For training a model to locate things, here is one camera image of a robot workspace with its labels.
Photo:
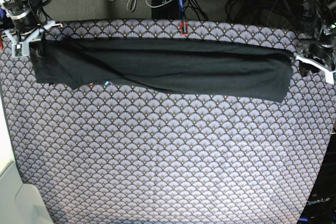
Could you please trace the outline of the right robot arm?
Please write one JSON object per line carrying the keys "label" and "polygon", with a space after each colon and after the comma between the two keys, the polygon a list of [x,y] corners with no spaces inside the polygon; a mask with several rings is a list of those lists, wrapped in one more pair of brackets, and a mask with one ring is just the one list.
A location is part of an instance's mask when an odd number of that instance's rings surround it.
{"label": "right robot arm", "polygon": [[6,18],[10,19],[17,38],[21,38],[38,28],[45,31],[45,23],[41,21],[39,13],[51,0],[1,0],[1,9]]}

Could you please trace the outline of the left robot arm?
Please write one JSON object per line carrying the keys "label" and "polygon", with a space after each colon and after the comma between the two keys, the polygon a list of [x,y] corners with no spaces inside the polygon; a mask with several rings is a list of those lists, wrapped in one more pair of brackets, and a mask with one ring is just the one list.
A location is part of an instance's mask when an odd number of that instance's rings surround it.
{"label": "left robot arm", "polygon": [[308,38],[299,55],[335,71],[335,0],[282,0],[287,13]]}

